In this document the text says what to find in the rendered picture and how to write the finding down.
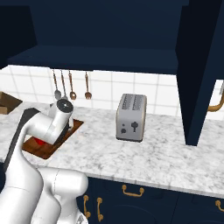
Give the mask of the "dark blue base cabinet door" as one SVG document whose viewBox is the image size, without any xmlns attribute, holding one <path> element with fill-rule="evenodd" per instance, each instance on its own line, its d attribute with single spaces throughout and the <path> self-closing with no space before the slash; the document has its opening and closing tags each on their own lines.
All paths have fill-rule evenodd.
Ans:
<svg viewBox="0 0 224 224">
<path fill-rule="evenodd" d="M 89 224 L 95 224 L 95 212 L 93 207 L 93 199 L 91 195 L 90 188 L 87 189 L 85 193 L 83 193 L 81 196 L 77 198 L 77 205 L 80 209 L 80 211 L 84 214 L 84 208 L 83 208 L 83 196 L 87 195 L 89 197 L 89 200 L 87 202 L 87 210 L 91 213 L 91 216 L 87 219 Z"/>
<path fill-rule="evenodd" d="M 91 190 L 91 195 L 93 199 L 95 224 L 108 224 L 107 194 L 105 193 L 103 181 L 100 178 L 91 178 L 91 177 L 89 177 L 88 180 L 89 180 L 89 188 Z M 100 210 L 101 210 L 101 213 L 103 214 L 103 220 L 101 222 L 99 222 L 97 218 L 97 201 L 96 200 L 98 197 L 102 198 Z"/>
</svg>

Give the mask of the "brown wooden tray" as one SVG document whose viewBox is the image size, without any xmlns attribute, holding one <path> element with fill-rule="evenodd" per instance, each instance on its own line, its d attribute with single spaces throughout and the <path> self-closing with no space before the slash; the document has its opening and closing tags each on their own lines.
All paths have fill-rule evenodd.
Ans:
<svg viewBox="0 0 224 224">
<path fill-rule="evenodd" d="M 38 145 L 34 137 L 30 137 L 23 143 L 22 149 L 42 159 L 48 159 L 81 125 L 83 121 L 73 119 L 73 127 L 56 144 L 45 143 Z"/>
</svg>

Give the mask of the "silver toaster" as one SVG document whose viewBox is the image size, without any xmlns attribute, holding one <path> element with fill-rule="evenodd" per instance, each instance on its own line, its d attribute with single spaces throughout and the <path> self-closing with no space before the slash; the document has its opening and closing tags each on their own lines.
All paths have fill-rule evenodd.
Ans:
<svg viewBox="0 0 224 224">
<path fill-rule="evenodd" d="M 143 94 L 123 94 L 116 111 L 116 138 L 142 142 L 147 97 Z"/>
</svg>

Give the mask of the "wooden hanging fork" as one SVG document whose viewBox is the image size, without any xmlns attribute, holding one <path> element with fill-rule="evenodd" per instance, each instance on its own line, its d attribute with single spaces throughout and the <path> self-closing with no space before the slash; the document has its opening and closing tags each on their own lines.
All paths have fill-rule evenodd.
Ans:
<svg viewBox="0 0 224 224">
<path fill-rule="evenodd" d="M 89 92 L 89 87 L 88 87 L 88 73 L 85 73 L 85 81 L 86 81 L 86 93 L 85 93 L 85 97 L 87 100 L 91 100 L 92 98 L 92 94 Z"/>
</svg>

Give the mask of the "wooden hanging slotted spoon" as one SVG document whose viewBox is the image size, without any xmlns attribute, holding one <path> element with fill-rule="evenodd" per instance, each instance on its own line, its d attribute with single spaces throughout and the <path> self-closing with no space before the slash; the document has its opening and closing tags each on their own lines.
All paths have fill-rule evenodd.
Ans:
<svg viewBox="0 0 224 224">
<path fill-rule="evenodd" d="M 70 88 L 71 88 L 70 98 L 71 98 L 71 100 L 76 100 L 76 93 L 74 92 L 74 89 L 73 89 L 73 79 L 72 79 L 72 74 L 71 74 L 70 70 L 68 72 L 68 76 L 69 76 Z"/>
</svg>

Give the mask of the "metal hanging ladle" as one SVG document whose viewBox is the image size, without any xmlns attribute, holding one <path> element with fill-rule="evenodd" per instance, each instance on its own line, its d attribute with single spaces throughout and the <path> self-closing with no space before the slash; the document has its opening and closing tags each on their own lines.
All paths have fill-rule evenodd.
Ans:
<svg viewBox="0 0 224 224">
<path fill-rule="evenodd" d="M 63 87 L 63 91 L 64 91 L 64 95 L 63 95 L 63 99 L 68 100 L 67 98 L 67 92 L 66 92 L 66 86 L 65 86 L 65 81 L 64 81 L 64 75 L 63 75 L 63 71 L 60 70 L 60 77 L 61 77 L 61 82 L 62 82 L 62 87 Z"/>
</svg>

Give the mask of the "metal hanging spoon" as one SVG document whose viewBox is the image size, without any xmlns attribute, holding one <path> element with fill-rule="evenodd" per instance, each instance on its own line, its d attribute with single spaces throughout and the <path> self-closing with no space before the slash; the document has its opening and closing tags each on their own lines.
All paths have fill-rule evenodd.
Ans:
<svg viewBox="0 0 224 224">
<path fill-rule="evenodd" d="M 54 80 L 54 85 L 55 85 L 54 96 L 55 96 L 56 100 L 59 100 L 59 99 L 61 99 L 61 92 L 58 90 L 57 79 L 56 79 L 54 70 L 52 70 L 52 72 L 53 72 L 53 80 Z"/>
</svg>

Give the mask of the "dark blue drawer front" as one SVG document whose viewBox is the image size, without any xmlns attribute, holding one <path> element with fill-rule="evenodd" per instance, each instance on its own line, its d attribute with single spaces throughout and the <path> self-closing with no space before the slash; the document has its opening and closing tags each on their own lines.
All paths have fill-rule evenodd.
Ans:
<svg viewBox="0 0 224 224">
<path fill-rule="evenodd" d="M 127 186 L 128 193 L 139 193 L 142 187 L 143 196 L 135 198 L 124 195 L 122 185 Z M 106 181 L 104 187 L 111 205 L 107 213 L 108 224 L 172 223 L 178 192 L 116 181 Z"/>
<path fill-rule="evenodd" d="M 224 224 L 224 212 L 215 205 L 224 199 L 181 192 L 171 224 Z"/>
</svg>

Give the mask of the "brown open box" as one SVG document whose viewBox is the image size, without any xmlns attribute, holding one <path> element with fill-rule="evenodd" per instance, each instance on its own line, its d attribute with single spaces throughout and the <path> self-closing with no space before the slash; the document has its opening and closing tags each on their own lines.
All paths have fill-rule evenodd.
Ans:
<svg viewBox="0 0 224 224">
<path fill-rule="evenodd" d="M 0 91 L 0 114 L 8 115 L 22 101 L 5 92 Z"/>
</svg>

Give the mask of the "dark blue wall cabinet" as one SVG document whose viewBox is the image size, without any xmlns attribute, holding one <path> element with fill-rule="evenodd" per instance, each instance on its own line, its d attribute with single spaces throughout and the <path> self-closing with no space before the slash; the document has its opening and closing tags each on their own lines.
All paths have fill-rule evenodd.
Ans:
<svg viewBox="0 0 224 224">
<path fill-rule="evenodd" d="M 27 0 L 34 43 L 12 65 L 175 74 L 189 0 Z"/>
</svg>

